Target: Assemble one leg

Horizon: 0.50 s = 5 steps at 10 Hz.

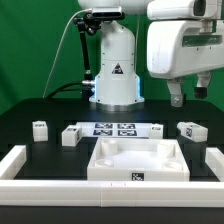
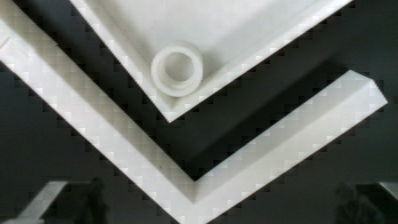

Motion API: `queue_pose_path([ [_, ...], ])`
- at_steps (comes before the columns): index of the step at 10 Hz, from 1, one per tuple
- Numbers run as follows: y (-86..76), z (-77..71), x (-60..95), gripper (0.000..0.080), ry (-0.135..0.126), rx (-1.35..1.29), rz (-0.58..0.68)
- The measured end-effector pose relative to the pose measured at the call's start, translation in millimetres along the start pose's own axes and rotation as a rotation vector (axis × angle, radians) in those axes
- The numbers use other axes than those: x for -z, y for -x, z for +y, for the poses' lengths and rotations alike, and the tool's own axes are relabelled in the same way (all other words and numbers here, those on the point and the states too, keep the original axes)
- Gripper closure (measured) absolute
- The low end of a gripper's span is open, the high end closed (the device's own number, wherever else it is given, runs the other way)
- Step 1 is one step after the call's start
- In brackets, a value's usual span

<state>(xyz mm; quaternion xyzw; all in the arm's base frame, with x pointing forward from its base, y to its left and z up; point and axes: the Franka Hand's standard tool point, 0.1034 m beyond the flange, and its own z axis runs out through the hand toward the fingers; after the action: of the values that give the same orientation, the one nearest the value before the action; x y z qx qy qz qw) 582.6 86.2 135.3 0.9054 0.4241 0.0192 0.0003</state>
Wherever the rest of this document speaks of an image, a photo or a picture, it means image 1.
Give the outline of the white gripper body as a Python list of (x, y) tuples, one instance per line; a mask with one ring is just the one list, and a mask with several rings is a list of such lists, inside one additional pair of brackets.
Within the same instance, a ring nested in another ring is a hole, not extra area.
[(147, 33), (147, 68), (154, 78), (172, 79), (224, 67), (224, 21), (214, 33), (203, 22), (153, 22)]

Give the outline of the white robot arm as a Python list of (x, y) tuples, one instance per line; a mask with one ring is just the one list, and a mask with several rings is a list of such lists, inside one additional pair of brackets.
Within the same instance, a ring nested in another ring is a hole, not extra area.
[(144, 102), (134, 69), (135, 37), (118, 21), (145, 14), (147, 69), (165, 79), (171, 105), (184, 102), (183, 78), (198, 76), (194, 93), (207, 96), (211, 72), (224, 67), (224, 0), (78, 0), (87, 31), (101, 31), (101, 70), (90, 97), (94, 107), (127, 111)]

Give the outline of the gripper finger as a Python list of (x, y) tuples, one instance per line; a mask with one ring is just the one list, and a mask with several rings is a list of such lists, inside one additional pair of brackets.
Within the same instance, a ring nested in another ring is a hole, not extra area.
[(183, 79), (174, 78), (167, 81), (173, 107), (182, 107), (184, 102)]
[(197, 74), (197, 85), (194, 88), (194, 95), (197, 99), (204, 99), (208, 95), (208, 87), (211, 80), (211, 72), (205, 71)]

